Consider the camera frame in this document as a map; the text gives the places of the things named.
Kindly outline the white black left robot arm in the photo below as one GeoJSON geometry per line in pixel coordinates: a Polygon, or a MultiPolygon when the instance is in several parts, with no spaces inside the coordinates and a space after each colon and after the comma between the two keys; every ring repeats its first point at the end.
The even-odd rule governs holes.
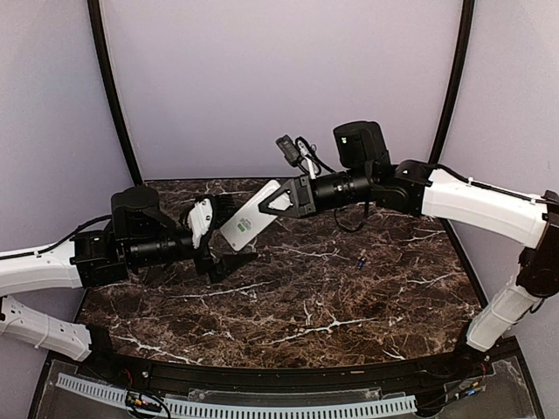
{"type": "Polygon", "coordinates": [[[122,359],[113,354],[108,331],[70,323],[33,310],[15,294],[53,288],[95,288],[128,278],[141,268],[193,262],[198,275],[219,283],[257,258],[254,252],[210,253],[212,233],[236,211],[232,196],[198,197],[173,220],[160,206],[155,189],[136,186],[111,198],[111,212],[78,226],[54,244],[1,255],[1,333],[12,339],[63,354],[88,359],[105,381],[123,373],[122,359]]]}

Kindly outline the black left corner post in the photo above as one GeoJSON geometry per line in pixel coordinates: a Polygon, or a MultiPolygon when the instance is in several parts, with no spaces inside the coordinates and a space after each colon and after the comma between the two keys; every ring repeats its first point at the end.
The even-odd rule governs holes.
{"type": "Polygon", "coordinates": [[[129,137],[128,127],[126,125],[119,94],[117,92],[110,54],[108,51],[107,36],[101,10],[101,1],[87,0],[86,4],[100,76],[114,124],[114,129],[130,179],[135,186],[138,186],[143,183],[143,179],[138,161],[136,160],[135,152],[133,150],[132,141],[129,137]]]}

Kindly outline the black corner post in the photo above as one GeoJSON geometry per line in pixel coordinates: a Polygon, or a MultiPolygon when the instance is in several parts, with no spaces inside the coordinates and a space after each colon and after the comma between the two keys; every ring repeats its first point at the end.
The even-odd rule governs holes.
{"type": "Polygon", "coordinates": [[[138,161],[136,160],[135,152],[133,150],[132,141],[129,137],[128,127],[126,125],[119,94],[117,92],[110,54],[108,51],[107,36],[101,10],[101,1],[87,0],[86,4],[100,76],[114,124],[114,129],[130,179],[135,186],[138,186],[143,183],[143,179],[138,161]]]}
{"type": "Polygon", "coordinates": [[[445,147],[445,141],[452,122],[452,116],[459,95],[459,88],[466,62],[466,55],[473,25],[474,8],[474,0],[464,0],[462,2],[458,34],[453,53],[452,67],[445,93],[445,100],[428,159],[428,162],[431,164],[440,162],[445,147]]]}

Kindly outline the black right corner post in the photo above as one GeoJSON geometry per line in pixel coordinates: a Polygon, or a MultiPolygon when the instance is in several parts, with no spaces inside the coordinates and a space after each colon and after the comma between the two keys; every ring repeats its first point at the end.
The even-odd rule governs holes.
{"type": "Polygon", "coordinates": [[[466,55],[473,25],[474,8],[474,0],[464,0],[462,2],[458,34],[453,53],[452,67],[445,93],[445,100],[428,159],[428,162],[431,164],[440,162],[445,147],[445,141],[452,122],[452,116],[459,95],[459,88],[466,62],[466,55]]]}

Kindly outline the white remote control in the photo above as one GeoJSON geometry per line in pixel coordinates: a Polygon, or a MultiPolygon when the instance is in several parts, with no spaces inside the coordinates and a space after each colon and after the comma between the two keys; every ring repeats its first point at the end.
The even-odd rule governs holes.
{"type": "Polygon", "coordinates": [[[259,204],[280,188],[280,183],[271,180],[249,199],[220,228],[225,241],[234,251],[241,251],[277,217],[259,211],[259,204]]]}

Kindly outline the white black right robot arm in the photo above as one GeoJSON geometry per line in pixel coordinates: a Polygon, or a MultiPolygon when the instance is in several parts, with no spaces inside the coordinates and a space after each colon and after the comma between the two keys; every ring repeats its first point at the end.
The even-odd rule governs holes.
{"type": "Polygon", "coordinates": [[[533,306],[558,293],[558,195],[501,189],[459,175],[438,164],[390,161],[382,130],[374,121],[354,121],[333,131],[344,169],[283,183],[259,204],[263,214],[305,218],[354,203],[412,216],[433,216],[472,225],[523,245],[519,270],[469,324],[465,343],[445,361],[463,379],[480,363],[480,353],[533,306]]]}

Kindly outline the black front table rail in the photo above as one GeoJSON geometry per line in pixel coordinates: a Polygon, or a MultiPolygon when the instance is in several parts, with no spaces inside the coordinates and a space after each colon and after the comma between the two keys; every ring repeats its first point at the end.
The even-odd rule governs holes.
{"type": "Polygon", "coordinates": [[[489,360],[474,363],[467,357],[448,353],[353,367],[262,369],[205,367],[121,354],[94,354],[79,364],[78,371],[158,395],[187,395],[195,389],[290,394],[378,388],[384,394],[429,393],[454,382],[489,376],[493,372],[489,360]]]}

